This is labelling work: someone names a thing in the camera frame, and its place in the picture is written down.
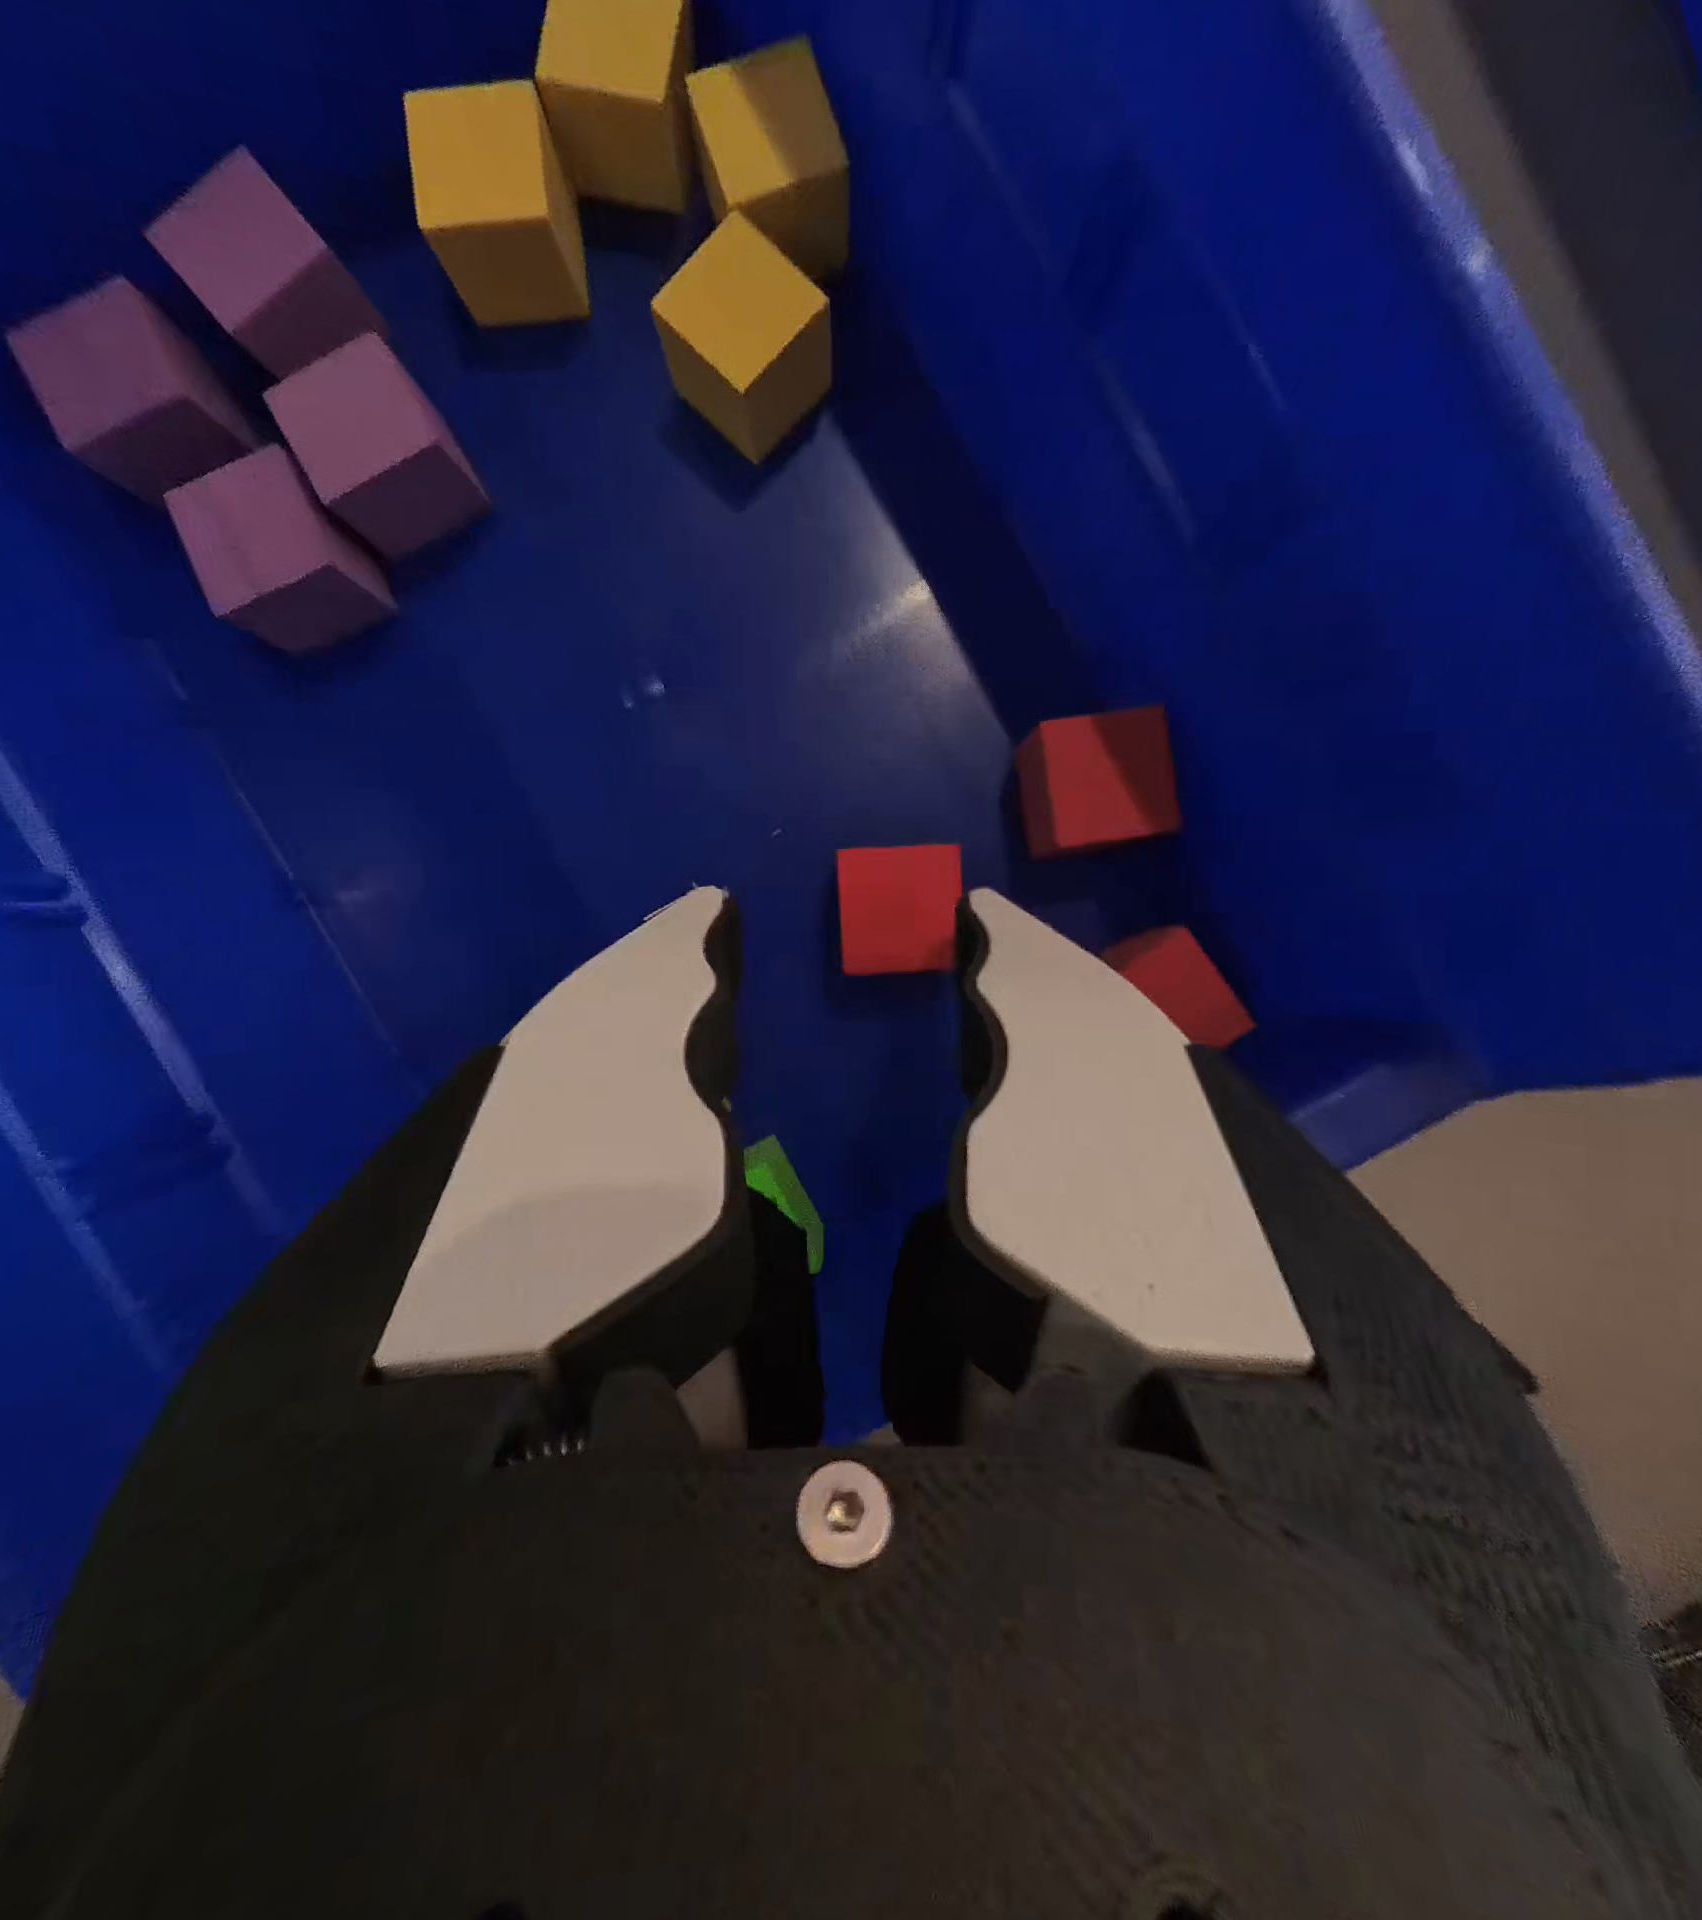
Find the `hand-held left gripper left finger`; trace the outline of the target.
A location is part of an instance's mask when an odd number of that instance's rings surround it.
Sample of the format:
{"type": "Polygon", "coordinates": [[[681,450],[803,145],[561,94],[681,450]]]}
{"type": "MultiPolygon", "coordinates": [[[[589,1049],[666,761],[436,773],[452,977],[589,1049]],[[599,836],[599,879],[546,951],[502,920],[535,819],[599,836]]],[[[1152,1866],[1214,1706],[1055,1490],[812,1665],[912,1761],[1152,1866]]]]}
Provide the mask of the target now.
{"type": "Polygon", "coordinates": [[[736,1337],[734,1080],[736,901],[701,884],[504,1037],[375,1371],[695,1377],[736,1337]]]}

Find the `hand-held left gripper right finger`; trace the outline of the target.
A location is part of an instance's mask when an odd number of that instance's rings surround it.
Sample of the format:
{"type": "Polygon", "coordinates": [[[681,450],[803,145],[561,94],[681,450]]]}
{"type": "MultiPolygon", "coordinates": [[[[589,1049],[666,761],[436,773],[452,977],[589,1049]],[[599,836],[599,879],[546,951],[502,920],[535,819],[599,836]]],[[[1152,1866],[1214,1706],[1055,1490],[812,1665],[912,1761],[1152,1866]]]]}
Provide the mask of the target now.
{"type": "Polygon", "coordinates": [[[1319,1360],[1186,1035],[994,888],[960,905],[983,1074],[954,1141],[960,1243],[1039,1309],[1152,1362],[1304,1378],[1319,1360]]]}

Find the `red wooden cube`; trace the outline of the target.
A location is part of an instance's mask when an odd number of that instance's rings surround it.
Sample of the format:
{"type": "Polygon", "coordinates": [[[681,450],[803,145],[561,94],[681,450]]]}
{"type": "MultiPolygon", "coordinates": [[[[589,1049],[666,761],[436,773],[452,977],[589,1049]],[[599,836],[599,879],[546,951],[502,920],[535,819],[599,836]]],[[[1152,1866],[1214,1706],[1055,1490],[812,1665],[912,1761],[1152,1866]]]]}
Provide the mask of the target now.
{"type": "Polygon", "coordinates": [[[1103,951],[1103,960],[1145,995],[1191,1044],[1230,1049],[1256,1021],[1196,935],[1152,927],[1103,951]]]}
{"type": "Polygon", "coordinates": [[[837,854],[838,954],[850,978],[958,968],[962,849],[849,846],[837,854]]]}
{"type": "Polygon", "coordinates": [[[1039,722],[1012,769],[1032,858],[1107,853],[1185,829],[1161,704],[1039,722]]]}

